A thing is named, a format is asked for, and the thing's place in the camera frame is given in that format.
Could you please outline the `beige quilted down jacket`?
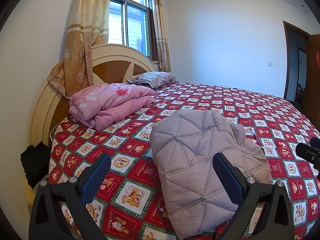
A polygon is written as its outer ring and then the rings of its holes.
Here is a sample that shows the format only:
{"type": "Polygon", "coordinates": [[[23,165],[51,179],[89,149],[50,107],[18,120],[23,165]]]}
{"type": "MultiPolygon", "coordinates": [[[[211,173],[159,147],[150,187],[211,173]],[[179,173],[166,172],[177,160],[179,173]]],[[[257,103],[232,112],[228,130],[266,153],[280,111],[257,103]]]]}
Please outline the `beige quilted down jacket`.
{"type": "Polygon", "coordinates": [[[150,144],[165,207],[179,239],[214,231],[237,205],[228,197],[212,161],[223,153],[246,177],[272,184],[263,149],[216,111],[180,110],[154,124],[150,144]]]}

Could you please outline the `brown wooden door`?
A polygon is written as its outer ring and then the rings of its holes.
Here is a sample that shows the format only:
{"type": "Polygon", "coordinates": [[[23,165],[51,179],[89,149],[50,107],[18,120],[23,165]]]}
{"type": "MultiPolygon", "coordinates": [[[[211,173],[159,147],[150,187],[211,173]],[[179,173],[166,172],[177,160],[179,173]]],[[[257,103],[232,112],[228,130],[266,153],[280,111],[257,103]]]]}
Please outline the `brown wooden door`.
{"type": "Polygon", "coordinates": [[[316,52],[319,50],[319,34],[310,35],[306,41],[307,71],[303,114],[313,123],[319,122],[319,68],[316,52]]]}

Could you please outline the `black bag beside bed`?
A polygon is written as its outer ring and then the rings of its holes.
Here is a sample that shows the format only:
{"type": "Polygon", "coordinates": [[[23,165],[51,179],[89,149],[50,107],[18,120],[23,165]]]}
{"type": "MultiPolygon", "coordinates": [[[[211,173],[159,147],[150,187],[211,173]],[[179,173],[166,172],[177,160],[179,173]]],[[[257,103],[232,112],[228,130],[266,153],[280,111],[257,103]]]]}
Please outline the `black bag beside bed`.
{"type": "Polygon", "coordinates": [[[33,189],[49,172],[50,148],[42,141],[20,155],[28,185],[33,189]]]}

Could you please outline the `red teddy bear bedspread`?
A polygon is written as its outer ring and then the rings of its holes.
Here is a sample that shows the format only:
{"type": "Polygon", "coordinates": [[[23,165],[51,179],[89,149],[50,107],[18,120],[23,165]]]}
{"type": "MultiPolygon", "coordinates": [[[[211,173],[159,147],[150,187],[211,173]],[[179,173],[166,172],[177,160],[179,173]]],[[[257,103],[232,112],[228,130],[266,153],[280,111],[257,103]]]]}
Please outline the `red teddy bear bedspread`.
{"type": "Polygon", "coordinates": [[[214,239],[237,209],[212,166],[221,152],[246,177],[284,184],[294,238],[303,239],[319,215],[319,180],[296,146],[318,137],[306,116],[276,96],[173,83],[102,131],[61,121],[49,181],[78,177],[107,153],[110,171],[86,207],[108,239],[214,239]]]}

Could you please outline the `red door decoration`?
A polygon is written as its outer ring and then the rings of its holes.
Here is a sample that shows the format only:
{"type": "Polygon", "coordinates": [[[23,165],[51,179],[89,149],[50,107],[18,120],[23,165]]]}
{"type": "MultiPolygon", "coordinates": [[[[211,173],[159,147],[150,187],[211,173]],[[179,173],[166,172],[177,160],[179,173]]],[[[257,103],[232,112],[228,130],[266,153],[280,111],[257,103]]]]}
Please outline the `red door decoration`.
{"type": "Polygon", "coordinates": [[[319,50],[316,52],[316,63],[317,63],[317,67],[320,68],[320,51],[319,50]]]}

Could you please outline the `pink folded quilt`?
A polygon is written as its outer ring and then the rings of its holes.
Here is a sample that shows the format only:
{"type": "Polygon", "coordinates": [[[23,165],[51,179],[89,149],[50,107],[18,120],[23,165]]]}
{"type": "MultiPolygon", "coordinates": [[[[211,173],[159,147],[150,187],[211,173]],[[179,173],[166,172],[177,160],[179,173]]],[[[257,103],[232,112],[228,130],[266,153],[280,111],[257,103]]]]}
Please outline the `pink folded quilt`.
{"type": "Polygon", "coordinates": [[[102,83],[75,93],[69,100],[69,114],[89,128],[102,131],[154,102],[156,92],[125,83],[102,83]]]}

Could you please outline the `striped pillow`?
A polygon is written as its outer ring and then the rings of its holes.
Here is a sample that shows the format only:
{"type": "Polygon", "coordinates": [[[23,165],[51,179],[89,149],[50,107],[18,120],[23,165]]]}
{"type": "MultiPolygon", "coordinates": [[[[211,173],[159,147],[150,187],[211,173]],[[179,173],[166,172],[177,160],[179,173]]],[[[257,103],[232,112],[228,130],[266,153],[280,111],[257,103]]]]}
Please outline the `striped pillow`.
{"type": "Polygon", "coordinates": [[[176,83],[176,77],[169,72],[145,72],[127,78],[127,82],[134,85],[149,86],[158,89],[163,85],[176,83]]]}

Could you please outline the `beige right curtain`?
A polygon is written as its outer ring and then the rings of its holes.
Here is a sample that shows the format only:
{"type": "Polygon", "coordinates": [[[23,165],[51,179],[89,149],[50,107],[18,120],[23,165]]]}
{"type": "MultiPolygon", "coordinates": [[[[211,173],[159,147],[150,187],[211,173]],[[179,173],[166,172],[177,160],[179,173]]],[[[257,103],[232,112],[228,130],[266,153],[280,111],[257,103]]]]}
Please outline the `beige right curtain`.
{"type": "Polygon", "coordinates": [[[151,0],[151,2],[155,25],[159,70],[162,72],[171,72],[170,53],[165,33],[162,2],[161,0],[151,0]]]}

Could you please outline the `beige floral left curtain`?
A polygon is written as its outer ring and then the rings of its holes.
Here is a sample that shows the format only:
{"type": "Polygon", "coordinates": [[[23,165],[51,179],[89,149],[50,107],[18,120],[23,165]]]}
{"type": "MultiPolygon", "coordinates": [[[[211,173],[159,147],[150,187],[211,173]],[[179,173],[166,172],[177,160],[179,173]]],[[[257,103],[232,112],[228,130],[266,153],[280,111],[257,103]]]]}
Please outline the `beige floral left curtain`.
{"type": "Polygon", "coordinates": [[[92,48],[108,42],[110,0],[75,0],[66,32],[63,59],[47,81],[62,96],[93,85],[92,48]]]}

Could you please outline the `window with metal frame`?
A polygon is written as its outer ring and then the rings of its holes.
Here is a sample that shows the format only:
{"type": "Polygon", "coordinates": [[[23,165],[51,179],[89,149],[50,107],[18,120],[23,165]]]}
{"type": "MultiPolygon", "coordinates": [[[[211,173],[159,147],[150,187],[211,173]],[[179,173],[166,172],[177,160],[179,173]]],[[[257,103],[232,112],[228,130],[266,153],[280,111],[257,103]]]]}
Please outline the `window with metal frame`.
{"type": "Polygon", "coordinates": [[[110,0],[108,43],[131,47],[150,59],[149,9],[149,0],[110,0]]]}

